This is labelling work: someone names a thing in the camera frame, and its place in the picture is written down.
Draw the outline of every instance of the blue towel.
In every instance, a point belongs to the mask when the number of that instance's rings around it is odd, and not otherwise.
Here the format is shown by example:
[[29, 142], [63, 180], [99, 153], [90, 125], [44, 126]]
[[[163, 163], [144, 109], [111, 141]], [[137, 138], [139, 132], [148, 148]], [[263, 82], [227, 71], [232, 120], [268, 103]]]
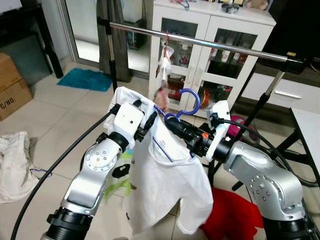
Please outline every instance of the blue towel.
[[78, 89], [106, 92], [110, 88], [112, 80], [103, 72], [74, 68], [61, 78], [57, 84]]

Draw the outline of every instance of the white drawer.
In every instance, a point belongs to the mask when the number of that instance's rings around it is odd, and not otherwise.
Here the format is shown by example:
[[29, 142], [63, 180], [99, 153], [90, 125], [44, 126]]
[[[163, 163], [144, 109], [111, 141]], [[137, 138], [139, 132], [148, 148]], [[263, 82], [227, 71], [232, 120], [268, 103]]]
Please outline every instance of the white drawer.
[[[254, 73], [241, 96], [259, 100], [273, 79], [272, 76]], [[320, 88], [281, 79], [268, 103], [320, 113]]]

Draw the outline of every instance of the clothing rack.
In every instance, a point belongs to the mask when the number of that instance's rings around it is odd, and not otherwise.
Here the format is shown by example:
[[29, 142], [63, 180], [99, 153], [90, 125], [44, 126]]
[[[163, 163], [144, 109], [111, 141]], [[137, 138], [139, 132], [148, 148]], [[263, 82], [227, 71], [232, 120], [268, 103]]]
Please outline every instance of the clothing rack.
[[[139, 33], [139, 34], [145, 34], [145, 35], [149, 35], [149, 36], [164, 37], [164, 38], [169, 37], [169, 39], [171, 39], [171, 40], [188, 42], [188, 43], [192, 43], [192, 44], [196, 44], [196, 45], [200, 45], [200, 46], [204, 46], [204, 47], [216, 48], [216, 49], [220, 49], [220, 50], [227, 50], [230, 52], [246, 54], [246, 55], [255, 56], [258, 58], [262, 58], [262, 59], [273, 60], [273, 61], [277, 61], [280, 63], [284, 63], [282, 68], [275, 75], [273, 81], [271, 82], [271, 84], [269, 85], [267, 90], [261, 95], [259, 101], [254, 106], [253, 111], [250, 113], [250, 115], [245, 120], [245, 123], [244, 123], [245, 126], [249, 126], [249, 124], [252, 122], [252, 120], [257, 116], [258, 112], [263, 108], [263, 106], [269, 100], [271, 93], [274, 91], [277, 84], [279, 83], [281, 78], [284, 76], [285, 72], [289, 69], [289, 66], [290, 65], [304, 66], [305, 61], [306, 61], [305, 59], [299, 59], [299, 58], [291, 57], [291, 56], [283, 56], [283, 55], [278, 55], [278, 54], [273, 54], [273, 53], [238, 47], [238, 46], [217, 43], [217, 42], [213, 42], [213, 41], [196, 39], [196, 38], [188, 37], [188, 36], [181, 36], [181, 35], [176, 35], [176, 34], [167, 33], [167, 32], [161, 32], [161, 31], [156, 31], [156, 30], [140, 28], [140, 27], [136, 27], [136, 26], [129, 26], [129, 25], [120, 24], [120, 23], [116, 23], [116, 22], [110, 22], [109, 20], [104, 20], [104, 19], [101, 19], [100, 17], [97, 18], [97, 23], [99, 25], [103, 25], [105, 27], [105, 32], [107, 35], [108, 50], [109, 50], [109, 65], [110, 65], [110, 72], [111, 72], [111, 77], [112, 77], [113, 91], [116, 90], [118, 85], [117, 85], [117, 77], [116, 77], [116, 62], [115, 62], [114, 49], [113, 49], [113, 43], [112, 43], [111, 28], [120, 29], [123, 31], [135, 32], [135, 33]], [[236, 135], [236, 137], [232, 140], [232, 143], [239, 140], [244, 132], [245, 132], [245, 130], [243, 128], [241, 128], [240, 131], [238, 132], [238, 134]], [[214, 166], [213, 160], [209, 163], [208, 178], [209, 178], [211, 186], [213, 186], [214, 175], [220, 166], [221, 166], [221, 163], [218, 163], [216, 166]], [[241, 185], [242, 185], [242, 183], [238, 182], [232, 187], [232, 189], [235, 191], [236, 189], [241, 187]]]

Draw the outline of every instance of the cabinet handle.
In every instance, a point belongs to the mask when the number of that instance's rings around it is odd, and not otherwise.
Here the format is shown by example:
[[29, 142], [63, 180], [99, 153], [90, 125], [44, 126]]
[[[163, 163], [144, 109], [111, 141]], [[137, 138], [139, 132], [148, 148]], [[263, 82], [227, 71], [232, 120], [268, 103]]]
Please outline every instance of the cabinet handle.
[[286, 96], [286, 97], [294, 98], [294, 99], [301, 99], [302, 98], [301, 96], [294, 95], [294, 94], [291, 94], [291, 93], [286, 93], [286, 92], [279, 91], [279, 90], [275, 90], [274, 93], [278, 94], [278, 95], [283, 95], [283, 96]]
[[194, 71], [194, 67], [190, 66], [188, 69], [188, 73], [185, 76], [185, 81], [187, 85], [190, 85], [192, 82], [192, 79], [190, 78], [191, 73]]
[[204, 74], [204, 70], [201, 67], [198, 67], [195, 74], [195, 87], [198, 88], [202, 81], [202, 75]]

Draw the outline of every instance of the red cloth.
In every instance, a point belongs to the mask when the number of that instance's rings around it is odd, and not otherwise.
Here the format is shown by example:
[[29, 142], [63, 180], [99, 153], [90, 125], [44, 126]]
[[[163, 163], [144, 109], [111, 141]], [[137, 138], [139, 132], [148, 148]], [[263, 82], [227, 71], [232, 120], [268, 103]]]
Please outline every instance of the red cloth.
[[263, 228], [258, 207], [241, 196], [212, 188], [213, 209], [206, 223], [200, 228], [209, 240], [253, 240], [255, 227]]

